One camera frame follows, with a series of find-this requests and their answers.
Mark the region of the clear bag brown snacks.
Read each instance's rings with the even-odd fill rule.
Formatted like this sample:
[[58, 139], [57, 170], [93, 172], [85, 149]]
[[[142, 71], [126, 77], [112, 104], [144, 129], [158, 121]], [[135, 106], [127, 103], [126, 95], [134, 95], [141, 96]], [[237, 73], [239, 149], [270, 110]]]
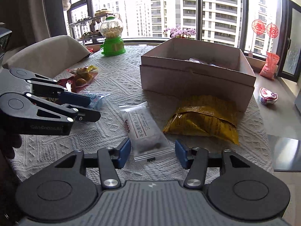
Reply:
[[67, 79], [58, 80], [58, 85], [63, 86], [69, 92], [79, 93], [89, 86], [98, 73], [83, 73], [72, 75]]

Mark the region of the red yellow candy bag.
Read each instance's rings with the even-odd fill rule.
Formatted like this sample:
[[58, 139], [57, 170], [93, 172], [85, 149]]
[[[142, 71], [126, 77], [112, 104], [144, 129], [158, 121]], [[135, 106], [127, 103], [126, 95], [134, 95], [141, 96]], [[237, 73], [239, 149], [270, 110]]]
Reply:
[[94, 65], [67, 69], [67, 72], [69, 72], [73, 75], [84, 75], [84, 74], [88, 74], [88, 73], [97, 73], [97, 71], [98, 71], [98, 67], [96, 67]]

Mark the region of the red white bag on floor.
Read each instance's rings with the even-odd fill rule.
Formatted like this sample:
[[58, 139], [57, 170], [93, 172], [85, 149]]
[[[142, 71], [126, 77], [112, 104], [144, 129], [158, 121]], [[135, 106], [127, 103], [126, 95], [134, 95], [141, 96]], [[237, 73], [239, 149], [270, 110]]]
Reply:
[[273, 105], [278, 100], [278, 94], [262, 87], [259, 90], [259, 100], [263, 105]]

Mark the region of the grey washing machine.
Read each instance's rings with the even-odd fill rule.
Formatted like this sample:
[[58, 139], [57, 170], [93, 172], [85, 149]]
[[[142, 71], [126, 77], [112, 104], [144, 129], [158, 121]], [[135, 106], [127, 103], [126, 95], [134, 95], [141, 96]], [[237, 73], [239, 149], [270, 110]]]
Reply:
[[296, 108], [298, 109], [299, 113], [301, 113], [301, 90], [299, 91], [294, 104], [295, 104]]

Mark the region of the black framed window door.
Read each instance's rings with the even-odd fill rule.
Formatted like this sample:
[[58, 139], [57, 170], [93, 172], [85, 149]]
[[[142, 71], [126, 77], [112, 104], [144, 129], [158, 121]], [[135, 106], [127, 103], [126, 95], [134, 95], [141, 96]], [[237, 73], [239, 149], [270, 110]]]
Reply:
[[277, 75], [298, 82], [300, 77], [300, 6], [288, 0], [288, 29]]

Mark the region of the yellow snack bag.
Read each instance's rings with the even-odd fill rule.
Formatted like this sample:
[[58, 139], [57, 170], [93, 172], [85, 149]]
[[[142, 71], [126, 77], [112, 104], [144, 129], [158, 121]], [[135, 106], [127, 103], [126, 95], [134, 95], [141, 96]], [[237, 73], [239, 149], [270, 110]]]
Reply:
[[236, 114], [236, 105], [231, 101], [211, 95], [194, 95], [179, 102], [163, 133], [215, 137], [238, 145]]

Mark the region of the orange bag by window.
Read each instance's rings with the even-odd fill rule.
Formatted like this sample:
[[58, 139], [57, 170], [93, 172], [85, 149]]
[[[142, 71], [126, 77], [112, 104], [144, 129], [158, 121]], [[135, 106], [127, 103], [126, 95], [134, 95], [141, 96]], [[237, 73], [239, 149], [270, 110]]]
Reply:
[[274, 80], [274, 75], [279, 59], [280, 58], [278, 55], [267, 52], [265, 64], [261, 69], [259, 75], [268, 78], [270, 80]]

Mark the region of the pink cardboard box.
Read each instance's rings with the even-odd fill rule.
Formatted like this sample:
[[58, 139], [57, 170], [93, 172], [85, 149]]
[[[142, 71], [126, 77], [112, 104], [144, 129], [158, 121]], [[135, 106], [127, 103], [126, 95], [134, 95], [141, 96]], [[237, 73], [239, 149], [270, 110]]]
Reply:
[[141, 56], [143, 90], [176, 97], [212, 95], [245, 112], [256, 76], [239, 48], [172, 38]]

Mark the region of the left red window decoration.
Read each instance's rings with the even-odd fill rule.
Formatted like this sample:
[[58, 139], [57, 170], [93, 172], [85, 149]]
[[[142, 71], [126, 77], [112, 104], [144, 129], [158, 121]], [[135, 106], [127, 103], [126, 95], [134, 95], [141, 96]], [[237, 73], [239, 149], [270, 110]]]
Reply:
[[256, 19], [252, 22], [252, 30], [256, 35], [262, 35], [266, 30], [266, 26], [263, 21]]

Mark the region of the metal shelf rack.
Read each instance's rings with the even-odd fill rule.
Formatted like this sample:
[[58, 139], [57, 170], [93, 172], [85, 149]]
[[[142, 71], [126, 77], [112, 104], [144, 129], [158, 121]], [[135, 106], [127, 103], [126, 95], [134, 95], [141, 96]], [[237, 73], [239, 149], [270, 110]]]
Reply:
[[93, 41], [104, 38], [100, 32], [100, 26], [107, 17], [113, 15], [109, 10], [101, 9], [97, 10], [93, 17], [83, 14], [80, 18], [74, 16], [74, 20], [69, 24], [70, 34], [83, 45], [93, 43]]

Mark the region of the pink orchid flower pot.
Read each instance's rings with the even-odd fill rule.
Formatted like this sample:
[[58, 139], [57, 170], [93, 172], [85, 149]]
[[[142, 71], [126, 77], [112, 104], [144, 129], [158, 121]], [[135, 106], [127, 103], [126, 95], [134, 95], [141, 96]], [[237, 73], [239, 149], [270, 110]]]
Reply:
[[163, 32], [170, 38], [192, 39], [196, 35], [195, 29], [186, 29], [181, 27], [171, 29], [165, 28]]

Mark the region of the blue white snack packet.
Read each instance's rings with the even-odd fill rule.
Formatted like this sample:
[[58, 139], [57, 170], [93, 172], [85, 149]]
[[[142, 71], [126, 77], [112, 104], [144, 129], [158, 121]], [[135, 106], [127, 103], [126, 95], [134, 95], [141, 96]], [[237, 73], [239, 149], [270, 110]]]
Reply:
[[83, 91], [83, 92], [81, 92], [81, 95], [87, 96], [91, 100], [91, 103], [88, 105], [87, 108], [99, 111], [103, 106], [104, 99], [107, 98], [110, 94], [109, 93], [97, 93], [97, 92]]

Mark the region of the red window decoration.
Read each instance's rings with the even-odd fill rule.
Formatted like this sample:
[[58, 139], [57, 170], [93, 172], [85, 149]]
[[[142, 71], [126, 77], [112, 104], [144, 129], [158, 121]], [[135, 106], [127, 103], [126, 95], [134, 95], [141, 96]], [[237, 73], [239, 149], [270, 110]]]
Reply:
[[266, 26], [266, 33], [270, 38], [274, 39], [279, 35], [279, 29], [275, 24], [270, 23]]
[[262, 35], [266, 30], [266, 26], [263, 21], [256, 19], [252, 22], [252, 30], [256, 35]]

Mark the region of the grey snack bar packet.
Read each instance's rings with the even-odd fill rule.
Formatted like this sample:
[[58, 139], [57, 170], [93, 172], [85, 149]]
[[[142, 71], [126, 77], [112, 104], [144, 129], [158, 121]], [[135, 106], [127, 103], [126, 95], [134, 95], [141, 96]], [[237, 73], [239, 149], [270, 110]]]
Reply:
[[154, 161], [173, 153], [173, 147], [153, 119], [148, 102], [119, 109], [135, 162]]

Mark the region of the beige covered chair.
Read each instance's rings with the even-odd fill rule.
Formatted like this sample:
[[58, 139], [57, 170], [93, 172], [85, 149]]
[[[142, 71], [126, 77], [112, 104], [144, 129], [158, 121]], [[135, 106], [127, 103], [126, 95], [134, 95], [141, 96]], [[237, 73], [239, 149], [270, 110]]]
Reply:
[[54, 78], [63, 70], [90, 56], [89, 50], [68, 35], [34, 43], [20, 50], [2, 64], [5, 69], [22, 68]]

